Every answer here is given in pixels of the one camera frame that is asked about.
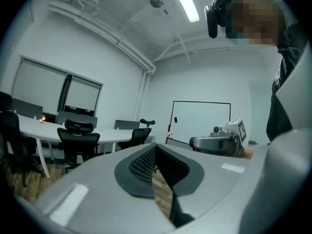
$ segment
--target white ceiling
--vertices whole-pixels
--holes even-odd
[[[263,49],[255,45],[234,45],[224,34],[209,38],[204,7],[213,0],[193,1],[200,16],[200,21],[195,23],[189,22],[179,0],[163,0],[161,8],[153,8],[150,0],[99,0],[100,12],[96,17],[121,33],[150,60],[157,59],[171,44],[179,43],[179,35],[188,52],[224,47]],[[182,45],[176,44],[162,58],[184,52]]]

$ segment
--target round ceiling fixture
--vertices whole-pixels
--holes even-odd
[[[150,4],[154,8],[160,8],[161,6],[164,5],[164,2],[163,2],[163,0],[151,0]]]

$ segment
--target desk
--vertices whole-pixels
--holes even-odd
[[[53,160],[53,152],[51,141],[61,142],[57,129],[65,128],[63,125],[53,124],[49,122],[39,121],[31,119],[25,116],[19,116],[19,129],[22,135],[32,137],[36,139],[38,153],[42,167],[47,178],[50,178],[48,167],[45,163],[41,140],[49,141],[49,149],[51,153],[51,159]],[[132,130],[115,130],[115,129],[94,129],[93,133],[100,134],[98,140],[99,144],[113,143],[112,153],[115,152],[116,142],[129,141],[132,137]],[[154,134],[150,134],[149,138],[155,138]]]

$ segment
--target linear light fixture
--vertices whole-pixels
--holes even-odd
[[[200,20],[197,9],[193,0],[180,0],[190,22],[197,22]]]

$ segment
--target white table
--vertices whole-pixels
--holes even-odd
[[[65,128],[63,125],[53,124],[49,122],[39,121],[36,119],[28,118],[25,116],[19,116],[19,129],[22,135],[32,137],[36,139],[38,153],[42,167],[47,178],[50,177],[48,167],[45,163],[41,140],[47,140],[49,142],[49,149],[51,154],[51,159],[53,160],[53,152],[51,141],[61,142],[57,129]],[[112,153],[115,152],[116,142],[129,141],[132,137],[132,130],[115,130],[115,129],[94,129],[93,133],[100,134],[98,140],[99,144],[103,143],[113,143]],[[155,139],[154,134],[150,134],[149,138]]]

